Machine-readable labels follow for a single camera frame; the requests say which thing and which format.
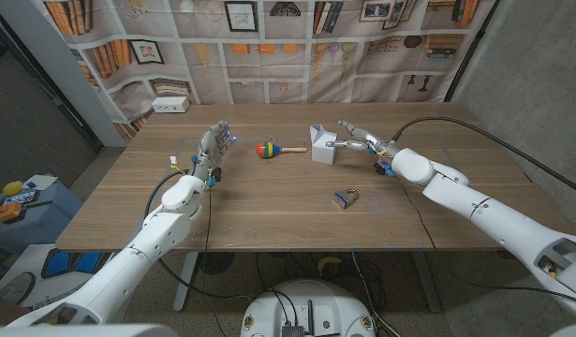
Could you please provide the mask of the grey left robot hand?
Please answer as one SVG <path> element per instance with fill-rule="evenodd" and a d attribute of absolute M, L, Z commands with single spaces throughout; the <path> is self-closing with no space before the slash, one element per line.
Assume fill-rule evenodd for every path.
<path fill-rule="evenodd" d="M 221 180 L 223 155 L 236 139 L 231 134 L 227 121 L 220 121 L 207 129 L 202 134 L 198 150 L 193 156 L 191 175 L 203 180 L 209 186 L 214 186 Z"/>

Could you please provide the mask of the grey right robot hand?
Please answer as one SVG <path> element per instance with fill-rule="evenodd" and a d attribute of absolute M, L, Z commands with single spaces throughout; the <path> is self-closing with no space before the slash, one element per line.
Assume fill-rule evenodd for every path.
<path fill-rule="evenodd" d="M 389 149 L 392 142 L 387 142 L 381 137 L 369 132 L 366 129 L 357 127 L 347 121 L 338 121 L 338 124 L 344 127 L 353 139 L 327 141 L 325 145 L 329 148 L 347 148 L 353 151 L 366 151 L 369 154 L 378 156 L 374 168 L 379 175 L 395 176 L 391 164 L 388 162 Z"/>

